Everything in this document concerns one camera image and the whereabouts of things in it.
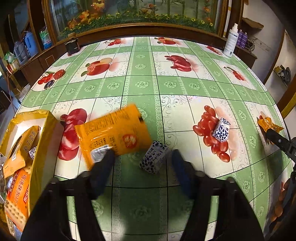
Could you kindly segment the person right hand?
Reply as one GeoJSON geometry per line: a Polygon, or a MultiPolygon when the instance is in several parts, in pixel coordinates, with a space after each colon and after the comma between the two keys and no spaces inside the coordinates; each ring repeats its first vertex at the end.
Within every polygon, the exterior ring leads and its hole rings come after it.
{"type": "Polygon", "coordinates": [[[274,209],[271,213],[271,217],[270,217],[271,222],[274,222],[283,213],[283,200],[287,194],[287,189],[289,184],[290,184],[290,178],[288,178],[288,180],[285,183],[281,182],[279,196],[277,198],[277,202],[275,203],[274,209]]]}

